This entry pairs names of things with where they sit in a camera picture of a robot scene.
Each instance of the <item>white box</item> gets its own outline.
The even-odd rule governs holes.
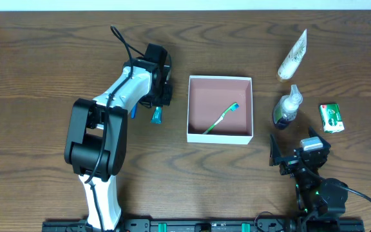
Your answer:
[[[234,102],[240,107],[226,113],[224,120],[203,135]],[[190,76],[187,142],[248,144],[253,129],[250,77]]]

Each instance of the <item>small bottle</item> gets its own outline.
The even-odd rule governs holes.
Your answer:
[[[303,101],[301,93],[297,89],[297,85],[291,85],[290,95],[284,95],[273,109],[273,123],[274,126],[283,130],[290,122],[292,122],[297,115],[297,109]]]

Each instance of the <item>blue object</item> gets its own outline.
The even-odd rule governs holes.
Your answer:
[[[233,106],[231,106],[231,111],[237,110],[240,106],[236,103]]]
[[[151,123],[161,124],[162,122],[161,117],[162,117],[162,108],[157,106],[155,108],[153,118],[151,119]]]
[[[131,110],[131,118],[132,118],[132,119],[135,119],[135,115],[137,114],[137,104],[138,104],[138,103],[136,103],[136,104],[134,105],[133,109]]]

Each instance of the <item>wooden table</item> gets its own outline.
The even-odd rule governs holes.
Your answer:
[[[139,108],[129,120],[118,175],[125,213],[154,218],[252,217],[296,209],[294,180],[269,167],[269,135],[289,153],[313,126],[332,145],[324,177],[371,197],[371,11],[0,12],[0,231],[40,231],[49,218],[88,213],[63,158],[71,106],[121,74],[129,43],[165,46],[175,87],[163,124]],[[290,82],[276,71],[304,29],[306,56]],[[252,77],[254,138],[248,146],[188,144],[191,74]],[[271,112],[297,84],[298,118],[277,131]],[[336,102],[346,130],[323,133],[318,105]],[[349,194],[346,216],[371,228],[371,204]]]

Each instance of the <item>green toothbrush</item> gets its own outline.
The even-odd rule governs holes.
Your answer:
[[[220,116],[220,118],[213,124],[210,126],[210,128],[208,128],[204,133],[203,135],[207,135],[218,123],[220,123],[223,119],[224,119],[224,115],[228,112],[228,111],[234,111],[234,110],[237,110],[237,108],[239,107],[239,105],[237,104],[237,102],[234,102],[230,107],[228,107],[223,113],[222,115]]]

